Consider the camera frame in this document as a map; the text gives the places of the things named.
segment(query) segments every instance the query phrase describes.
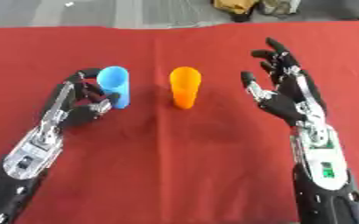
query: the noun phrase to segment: blue plastic cup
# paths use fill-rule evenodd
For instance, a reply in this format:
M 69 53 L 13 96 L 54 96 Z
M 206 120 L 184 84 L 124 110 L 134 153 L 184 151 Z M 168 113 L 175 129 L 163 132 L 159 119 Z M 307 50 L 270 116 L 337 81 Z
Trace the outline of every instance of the blue plastic cup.
M 104 94 L 120 94 L 118 101 L 113 102 L 114 108 L 124 109 L 129 105 L 129 73 L 125 68 L 121 66 L 106 67 L 98 74 L 96 81 L 103 90 Z

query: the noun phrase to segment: black robotic finger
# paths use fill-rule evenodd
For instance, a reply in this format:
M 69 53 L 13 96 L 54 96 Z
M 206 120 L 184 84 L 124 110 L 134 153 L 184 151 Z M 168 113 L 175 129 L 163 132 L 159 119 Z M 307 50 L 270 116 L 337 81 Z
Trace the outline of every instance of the black robotic finger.
M 252 81 L 256 81 L 256 78 L 253 73 L 248 71 L 241 72 L 241 82 L 244 88 L 248 88 Z
M 87 91 L 94 93 L 96 95 L 100 95 L 100 96 L 104 95 L 103 91 L 96 85 L 93 85 L 88 82 L 85 82 L 84 84 L 85 84 L 85 88 L 87 89 Z
M 283 94 L 273 94 L 270 99 L 261 101 L 258 106 L 279 118 L 282 118 L 288 125 L 295 126 L 297 121 L 305 121 L 306 116 L 299 113 L 295 103 Z
M 107 95 L 106 98 L 108 98 L 112 104 L 116 104 L 118 102 L 118 100 L 120 99 L 120 96 L 121 95 L 119 93 L 114 93 L 114 94 Z
M 96 76 L 98 76 L 101 70 L 101 68 L 92 67 L 79 70 L 77 73 L 80 74 L 83 79 L 94 79 Z
M 268 62 L 272 63 L 277 54 L 269 50 L 255 50 L 251 52 L 251 56 L 258 59 L 268 60 Z
M 277 42 L 273 38 L 267 38 L 266 43 L 268 46 L 272 47 L 276 53 L 278 54 L 278 58 L 283 63 L 284 67 L 292 67 L 292 66 L 299 66 L 298 61 L 292 56 L 289 50 L 285 48 L 282 44 Z
M 275 72 L 275 68 L 268 62 L 261 61 L 260 66 L 265 70 L 266 73 L 271 75 L 273 72 Z

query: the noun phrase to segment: screw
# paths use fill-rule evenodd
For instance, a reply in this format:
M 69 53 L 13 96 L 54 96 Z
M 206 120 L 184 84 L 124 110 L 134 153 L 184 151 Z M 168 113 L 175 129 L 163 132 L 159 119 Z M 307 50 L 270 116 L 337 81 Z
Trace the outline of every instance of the screw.
M 5 223 L 6 215 L 4 213 L 0 214 L 0 224 Z
M 25 187 L 23 187 L 23 186 L 20 186 L 20 187 L 18 187 L 18 189 L 16 189 L 17 194 L 22 194 L 24 192 L 25 192 Z

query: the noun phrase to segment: fingertip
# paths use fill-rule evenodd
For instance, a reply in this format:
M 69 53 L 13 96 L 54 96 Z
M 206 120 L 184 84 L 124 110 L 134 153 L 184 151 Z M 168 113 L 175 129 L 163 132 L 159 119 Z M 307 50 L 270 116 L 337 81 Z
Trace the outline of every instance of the fingertip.
M 92 79 L 92 78 L 96 78 L 96 76 L 98 76 L 101 70 L 102 69 L 98 67 L 90 67 L 90 68 L 79 70 L 77 73 L 82 73 L 83 78 L 85 79 Z
M 261 61 L 260 62 L 260 66 L 263 68 L 263 70 L 265 70 L 265 72 L 267 72 L 268 74 L 270 74 L 273 71 L 273 66 L 270 63 L 267 63 L 265 61 Z
M 119 98 L 120 98 L 120 94 L 119 93 L 113 93 L 107 96 L 107 98 L 112 102 L 112 103 L 117 103 Z
M 256 81 L 256 78 L 253 75 L 253 73 L 251 73 L 249 71 L 241 72 L 241 82 L 243 83 L 244 88 L 247 88 L 252 81 Z

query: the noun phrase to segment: red fabric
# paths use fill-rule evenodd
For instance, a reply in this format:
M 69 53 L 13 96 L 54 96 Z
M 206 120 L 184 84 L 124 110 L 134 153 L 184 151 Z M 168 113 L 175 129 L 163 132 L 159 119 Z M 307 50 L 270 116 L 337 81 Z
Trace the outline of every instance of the red fabric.
M 297 220 L 285 123 L 240 83 L 273 37 L 314 77 L 359 183 L 359 22 L 198 29 L 0 29 L 0 155 L 36 124 L 56 83 L 119 65 L 130 106 L 66 134 L 63 154 L 18 223 L 286 223 Z M 202 73 L 194 108 L 172 106 L 168 74 Z

